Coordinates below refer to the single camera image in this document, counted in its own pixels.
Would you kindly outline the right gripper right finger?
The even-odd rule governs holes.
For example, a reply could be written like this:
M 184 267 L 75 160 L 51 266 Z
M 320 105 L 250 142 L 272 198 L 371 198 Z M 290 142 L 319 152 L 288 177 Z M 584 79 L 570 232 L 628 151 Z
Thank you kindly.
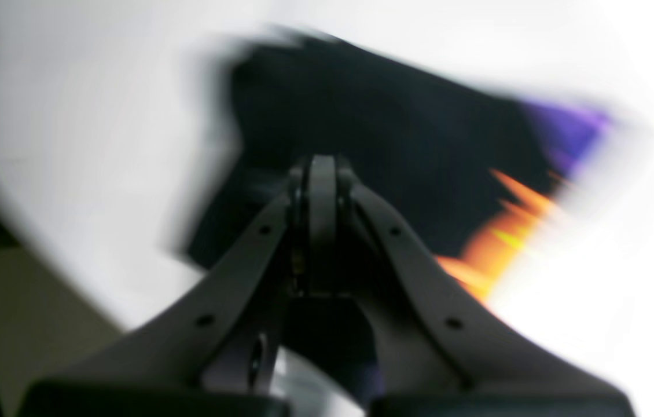
M 369 416 L 632 416 L 616 386 L 497 319 L 448 276 L 396 209 L 335 159 L 354 296 L 371 324 L 384 393 Z

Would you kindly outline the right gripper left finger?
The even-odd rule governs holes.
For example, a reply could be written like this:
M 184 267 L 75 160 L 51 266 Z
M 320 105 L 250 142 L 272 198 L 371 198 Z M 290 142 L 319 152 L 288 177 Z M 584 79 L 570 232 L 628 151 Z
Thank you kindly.
M 292 297 L 328 292 L 328 158 L 288 174 L 206 277 L 28 391 L 21 416 L 287 416 L 268 394 Z

